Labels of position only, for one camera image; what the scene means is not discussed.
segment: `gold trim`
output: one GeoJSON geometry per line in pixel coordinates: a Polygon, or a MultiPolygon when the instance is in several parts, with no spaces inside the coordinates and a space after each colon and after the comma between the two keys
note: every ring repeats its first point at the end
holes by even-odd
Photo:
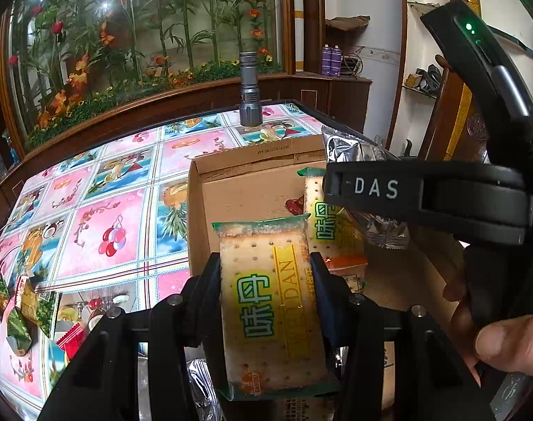
{"type": "MultiPolygon", "coordinates": [[[[478,15],[481,15],[481,0],[467,0],[470,8],[475,11],[478,15]]],[[[451,160],[453,153],[456,150],[457,143],[461,137],[461,133],[465,128],[465,121],[467,120],[467,114],[469,112],[469,107],[471,106],[471,101],[473,99],[473,94],[469,88],[464,84],[464,89],[461,92],[461,98],[459,100],[459,108],[457,110],[456,122],[453,126],[452,135],[450,136],[450,141],[448,142],[448,149],[445,152],[444,160],[451,160]]]]}

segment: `biscuit wrapper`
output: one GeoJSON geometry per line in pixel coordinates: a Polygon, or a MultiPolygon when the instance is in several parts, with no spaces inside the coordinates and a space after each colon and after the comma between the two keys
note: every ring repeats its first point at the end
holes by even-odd
{"type": "Polygon", "coordinates": [[[220,237],[222,323],[230,400],[337,389],[325,365],[309,263],[308,215],[213,223],[220,237]]]}

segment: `silver foil package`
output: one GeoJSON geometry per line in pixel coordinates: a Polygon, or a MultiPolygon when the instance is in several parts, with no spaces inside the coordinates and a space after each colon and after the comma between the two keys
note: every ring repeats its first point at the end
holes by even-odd
{"type": "MultiPolygon", "coordinates": [[[[385,161],[389,155],[369,140],[327,127],[321,128],[327,163],[346,161],[385,161]]],[[[409,245],[407,223],[360,210],[346,210],[354,226],[366,240],[378,247],[401,250],[409,245]]]]}

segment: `box flap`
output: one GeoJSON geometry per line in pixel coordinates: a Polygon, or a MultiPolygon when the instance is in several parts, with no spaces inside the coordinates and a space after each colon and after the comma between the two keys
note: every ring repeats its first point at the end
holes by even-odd
{"type": "Polygon", "coordinates": [[[193,161],[198,174],[202,175],[218,169],[233,168],[261,160],[319,150],[323,150],[323,136],[314,134],[228,149],[215,154],[198,156],[193,161]]]}

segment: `red snack wrapper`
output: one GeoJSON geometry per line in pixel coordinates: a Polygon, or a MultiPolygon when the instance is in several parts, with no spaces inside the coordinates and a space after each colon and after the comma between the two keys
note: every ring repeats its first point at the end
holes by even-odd
{"type": "Polygon", "coordinates": [[[80,346],[85,340],[86,336],[87,334],[83,328],[83,325],[81,323],[76,323],[68,332],[66,332],[64,337],[56,342],[56,345],[66,353],[68,359],[72,359],[80,349],[80,346]]]}
{"type": "Polygon", "coordinates": [[[302,215],[304,213],[304,195],[298,199],[288,199],[286,201],[286,209],[293,215],[302,215]]]}

